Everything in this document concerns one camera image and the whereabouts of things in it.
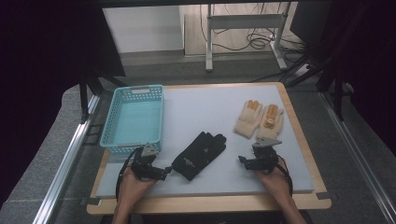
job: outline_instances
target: work glove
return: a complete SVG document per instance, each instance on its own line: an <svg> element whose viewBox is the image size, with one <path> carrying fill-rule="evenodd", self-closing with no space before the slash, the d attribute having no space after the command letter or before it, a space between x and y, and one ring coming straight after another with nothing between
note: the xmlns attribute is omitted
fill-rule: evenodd
<svg viewBox="0 0 396 224"><path fill-rule="evenodd" d="M266 105L256 138L277 139L283 128L283 112L284 109L278 109L277 105Z"/></svg>
<svg viewBox="0 0 396 224"><path fill-rule="evenodd" d="M172 168L192 181L225 148L222 134L212 136L201 132L172 162Z"/></svg>
<svg viewBox="0 0 396 224"><path fill-rule="evenodd" d="M246 101L234 127L235 132L246 138L251 138L262 120L263 112L262 104L258 101Z"/></svg>

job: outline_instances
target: white wall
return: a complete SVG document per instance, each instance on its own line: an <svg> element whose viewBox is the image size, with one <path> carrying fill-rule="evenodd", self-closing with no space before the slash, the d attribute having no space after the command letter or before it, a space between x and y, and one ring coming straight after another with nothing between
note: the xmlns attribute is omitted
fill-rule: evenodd
<svg viewBox="0 0 396 224"><path fill-rule="evenodd" d="M119 53L183 49L179 6L103 9Z"/></svg>

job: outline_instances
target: aluminum rail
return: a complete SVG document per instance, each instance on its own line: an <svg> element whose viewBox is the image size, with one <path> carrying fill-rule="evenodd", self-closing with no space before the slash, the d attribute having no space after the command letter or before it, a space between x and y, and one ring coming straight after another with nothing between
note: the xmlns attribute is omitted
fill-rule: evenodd
<svg viewBox="0 0 396 224"><path fill-rule="evenodd" d="M96 109L99 101L98 96L93 96L89 103L89 114L92 114ZM49 191L47 192L46 197L43 200L38 212L35 216L35 220L33 223L41 224L47 223L50 219L52 211L56 202L58 201L59 194L61 193L62 188L64 187L64 182L66 181L69 171L74 163L74 160L79 152L79 149L84 140L85 133L88 131L90 123L92 121L92 116L90 116L87 121L82 124L79 124L76 132L73 136L73 139L64 154L64 159L61 162L61 165L56 172L55 177L52 180L51 185L49 186Z"/></svg>
<svg viewBox="0 0 396 224"><path fill-rule="evenodd" d="M385 219L389 224L395 224L396 210L391 198L388 196L387 192L385 191L379 180L375 177L375 174L370 168L370 165L367 163L367 160L364 159L363 154L359 150L358 144L353 139L353 136L350 134L345 123L343 121L340 121L337 115L332 110L332 100L330 99L329 95L320 92L319 96L323 100L323 103L325 104L332 121L334 122L338 132L341 134L344 142L346 143L346 147L353 161L361 172L364 181L366 182L369 190L372 192Z"/></svg>

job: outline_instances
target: beige glove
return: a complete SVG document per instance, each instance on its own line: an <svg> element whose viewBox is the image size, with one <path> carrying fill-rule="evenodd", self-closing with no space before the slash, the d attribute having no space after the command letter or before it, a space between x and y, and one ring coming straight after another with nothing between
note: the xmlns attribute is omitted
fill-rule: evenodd
<svg viewBox="0 0 396 224"><path fill-rule="evenodd" d="M234 127L235 132L244 135L246 138L251 138L262 120L263 113L262 104L258 101L249 100L245 102L242 113Z"/></svg>
<svg viewBox="0 0 396 224"><path fill-rule="evenodd" d="M284 109L278 109L277 105L266 105L256 138L277 139L283 128L283 112Z"/></svg>

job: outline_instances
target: plastic container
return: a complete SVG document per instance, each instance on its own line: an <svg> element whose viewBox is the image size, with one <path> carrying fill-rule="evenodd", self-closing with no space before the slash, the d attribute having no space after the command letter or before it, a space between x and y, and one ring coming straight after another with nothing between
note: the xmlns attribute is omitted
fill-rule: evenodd
<svg viewBox="0 0 396 224"><path fill-rule="evenodd" d="M163 86L117 88L100 141L111 153L132 152L149 143L161 151Z"/></svg>

